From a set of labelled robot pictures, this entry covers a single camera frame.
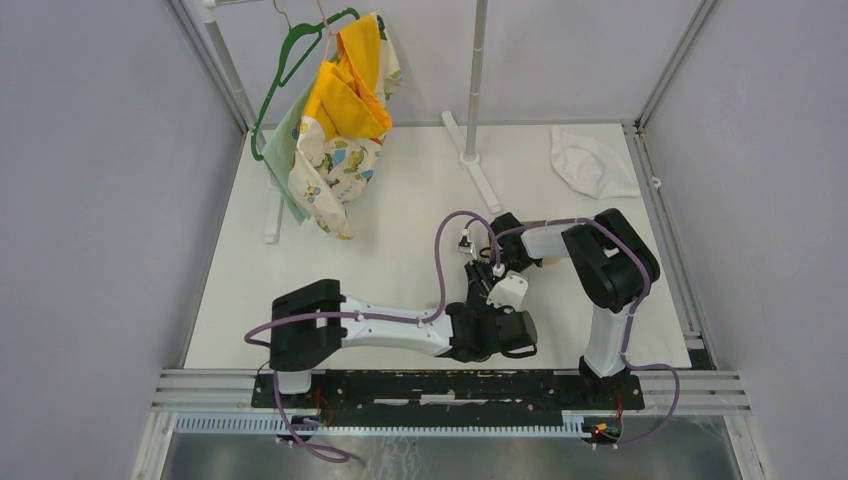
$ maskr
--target gray wall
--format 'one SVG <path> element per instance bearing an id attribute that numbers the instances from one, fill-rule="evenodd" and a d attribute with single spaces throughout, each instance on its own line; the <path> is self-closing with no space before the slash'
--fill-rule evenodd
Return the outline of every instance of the gray wall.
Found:
<path id="1" fill-rule="evenodd" d="M 848 478 L 848 3 L 724 1 L 648 128 L 775 478 Z"/>
<path id="2" fill-rule="evenodd" d="M 127 478 L 239 137 L 163 1 L 0 2 L 0 478 Z"/>
<path id="3" fill-rule="evenodd" d="M 200 8 L 198 1 L 187 1 Z M 294 24 L 321 21 L 314 0 L 278 1 Z M 473 0 L 322 0 L 328 15 L 349 5 L 379 12 L 404 68 L 389 102 L 400 122 L 465 121 L 474 33 Z M 492 0 L 486 31 L 482 120 L 633 119 L 674 51 L 698 0 Z M 277 69 L 288 27 L 270 0 L 216 10 L 256 111 Z M 279 122 L 324 52 L 315 49 L 269 110 Z M 299 55 L 289 61 L 294 63 Z"/>

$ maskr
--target connector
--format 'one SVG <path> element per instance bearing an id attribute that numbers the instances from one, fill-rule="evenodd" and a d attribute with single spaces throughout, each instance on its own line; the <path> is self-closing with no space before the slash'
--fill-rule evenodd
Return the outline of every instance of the connector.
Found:
<path id="1" fill-rule="evenodd" d="M 459 251 L 459 253 L 464 253 L 466 255 L 474 255 L 474 242 L 468 239 L 468 229 L 463 228 L 459 234 L 460 238 L 459 243 L 457 244 L 457 250 Z"/>

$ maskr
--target green hanger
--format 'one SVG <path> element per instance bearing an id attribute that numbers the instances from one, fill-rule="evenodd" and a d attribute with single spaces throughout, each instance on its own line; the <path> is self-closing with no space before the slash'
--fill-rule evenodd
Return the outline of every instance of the green hanger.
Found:
<path id="1" fill-rule="evenodd" d="M 357 12 L 353 8 L 348 7 L 328 18 L 327 23 L 333 23 L 336 20 L 341 19 L 345 15 L 352 15 L 353 18 L 359 20 L 359 12 Z M 306 60 L 306 57 L 308 57 L 309 54 L 312 53 L 312 50 L 314 50 L 315 46 L 318 45 L 318 43 L 321 41 L 323 31 L 324 22 L 315 25 L 301 23 L 300 25 L 296 25 L 294 28 L 292 28 L 289 31 L 289 34 L 286 36 L 285 41 L 283 41 L 283 48 L 280 49 L 280 64 L 279 66 L 277 66 L 277 76 L 274 77 L 274 82 L 271 84 L 271 88 L 268 90 L 268 95 L 265 96 L 265 102 L 262 103 L 262 108 L 259 110 L 259 116 L 256 118 L 256 124 L 253 125 L 253 131 L 250 134 L 250 151 L 253 153 L 253 158 L 255 158 L 256 160 L 265 160 L 265 157 L 263 157 L 262 154 L 256 150 L 256 132 L 259 131 L 259 128 L 262 125 L 262 119 L 265 118 L 265 112 L 268 110 L 268 105 L 271 104 L 271 97 L 274 96 L 274 92 L 277 91 L 277 88 L 282 88 L 286 86 L 286 83 L 288 83 L 289 79 L 292 77 L 292 75 L 294 75 L 294 72 L 296 72 L 297 69 L 300 68 L 300 65 L 303 63 L 304 60 Z M 297 63 L 294 64 L 294 67 L 291 69 L 288 75 L 286 75 L 286 78 L 280 81 L 283 76 L 283 70 L 285 70 L 286 68 L 286 61 L 288 60 L 289 53 L 291 53 L 291 49 L 294 46 L 295 42 L 297 42 L 300 37 L 303 37 L 305 35 L 311 35 L 313 33 L 317 33 L 318 37 L 315 39 L 314 42 L 312 42 L 312 45 L 310 45 L 309 48 L 306 49 L 306 53 L 304 53 L 303 56 L 300 57 L 300 60 L 298 60 Z"/>

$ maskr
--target folded white cloth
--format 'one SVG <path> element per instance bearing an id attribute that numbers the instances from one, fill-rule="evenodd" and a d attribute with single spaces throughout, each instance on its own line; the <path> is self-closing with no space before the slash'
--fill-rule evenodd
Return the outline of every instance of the folded white cloth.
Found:
<path id="1" fill-rule="evenodd" d="M 640 196 L 624 160 L 596 138 L 552 127 L 551 166 L 575 192 L 598 199 Z"/>

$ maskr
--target cartoon print fabric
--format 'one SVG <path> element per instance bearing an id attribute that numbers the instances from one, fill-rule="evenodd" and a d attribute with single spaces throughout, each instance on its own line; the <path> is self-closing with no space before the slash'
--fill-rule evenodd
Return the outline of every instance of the cartoon print fabric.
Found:
<path id="1" fill-rule="evenodd" d="M 374 175 L 392 120 L 385 102 L 403 74 L 383 19 L 371 13 L 339 30 L 338 59 L 321 64 L 299 124 L 288 187 L 318 226 L 353 238 L 344 204 Z"/>

